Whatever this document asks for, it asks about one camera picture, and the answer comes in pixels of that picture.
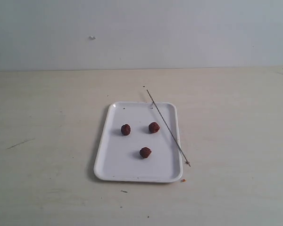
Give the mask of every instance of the round brown object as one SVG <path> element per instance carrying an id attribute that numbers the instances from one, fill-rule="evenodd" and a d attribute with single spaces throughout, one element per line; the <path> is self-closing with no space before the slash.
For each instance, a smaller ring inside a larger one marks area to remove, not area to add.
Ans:
<path id="1" fill-rule="evenodd" d="M 147 147 L 143 147 L 141 150 L 140 150 L 140 155 L 142 158 L 146 159 L 149 157 L 149 155 L 151 154 L 151 150 Z"/>
<path id="2" fill-rule="evenodd" d="M 157 133 L 159 131 L 160 127 L 156 122 L 153 122 L 149 125 L 149 131 L 151 133 Z"/>
<path id="3" fill-rule="evenodd" d="M 128 136 L 131 132 L 130 126 L 128 124 L 123 125 L 121 128 L 121 132 L 123 135 Z"/>

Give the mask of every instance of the wall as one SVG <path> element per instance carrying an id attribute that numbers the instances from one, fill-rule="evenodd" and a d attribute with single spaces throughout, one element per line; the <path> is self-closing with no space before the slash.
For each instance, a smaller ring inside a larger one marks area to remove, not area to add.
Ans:
<path id="1" fill-rule="evenodd" d="M 0 70 L 250 65 L 283 65 L 283 0 L 0 0 Z"/>

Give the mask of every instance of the table surface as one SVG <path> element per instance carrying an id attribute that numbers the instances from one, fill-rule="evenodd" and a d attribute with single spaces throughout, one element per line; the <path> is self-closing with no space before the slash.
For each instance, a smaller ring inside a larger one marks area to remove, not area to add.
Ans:
<path id="1" fill-rule="evenodd" d="M 107 107 L 143 86 L 177 107 L 186 182 L 93 173 Z M 283 226 L 283 70 L 0 73 L 1 225 Z"/>

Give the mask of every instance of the plastic tray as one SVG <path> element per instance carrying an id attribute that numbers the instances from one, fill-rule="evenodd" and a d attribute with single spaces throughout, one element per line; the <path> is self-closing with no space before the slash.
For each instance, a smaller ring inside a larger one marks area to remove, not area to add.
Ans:
<path id="1" fill-rule="evenodd" d="M 157 103 L 174 137 L 179 142 L 176 107 Z M 149 133 L 152 122 L 160 125 L 157 133 Z M 131 133 L 120 129 L 129 124 Z M 139 151 L 152 150 L 147 159 Z M 102 180 L 170 183 L 183 173 L 182 157 L 166 125 L 153 103 L 116 102 L 109 107 L 94 164 L 95 175 Z"/>

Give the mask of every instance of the metal skewer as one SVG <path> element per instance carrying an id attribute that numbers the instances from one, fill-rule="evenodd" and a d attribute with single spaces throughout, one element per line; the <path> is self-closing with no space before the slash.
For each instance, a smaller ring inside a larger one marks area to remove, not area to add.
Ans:
<path id="1" fill-rule="evenodd" d="M 156 105 L 155 101 L 153 100 L 153 98 L 152 98 L 152 96 L 151 96 L 150 92 L 149 92 L 148 90 L 147 90 L 147 92 L 148 92 L 148 94 L 149 94 L 149 96 L 150 96 L 150 98 L 151 98 L 151 100 L 152 100 L 153 104 L 155 105 L 155 107 L 156 107 L 156 109 L 157 109 L 158 113 L 160 114 L 160 116 L 161 116 L 162 120 L 164 121 L 164 123 L 165 123 L 166 127 L 167 127 L 167 128 L 168 128 L 168 130 L 170 131 L 170 133 L 171 133 L 171 135 L 172 135 L 172 137 L 173 137 L 173 139 L 174 139 L 175 143 L 177 144 L 177 146 L 178 146 L 178 148 L 179 148 L 180 153 L 183 155 L 183 157 L 184 157 L 184 159 L 185 159 L 185 163 L 186 163 L 186 164 L 188 164 L 188 165 L 191 167 L 190 162 L 187 160 L 187 157 L 185 157 L 185 154 L 183 153 L 183 151 L 182 151 L 181 147 L 179 146 L 179 144 L 178 144 L 177 140 L 175 139 L 175 137 L 174 137 L 173 133 L 171 132 L 171 130 L 170 130 L 170 128 L 169 128 L 169 126 L 168 126 L 168 124 L 166 123 L 166 121 L 165 121 L 164 117 L 163 117 L 163 116 L 162 116 L 162 114 L 160 113 L 160 110 L 158 109 L 158 107 L 157 107 L 157 105 Z"/>

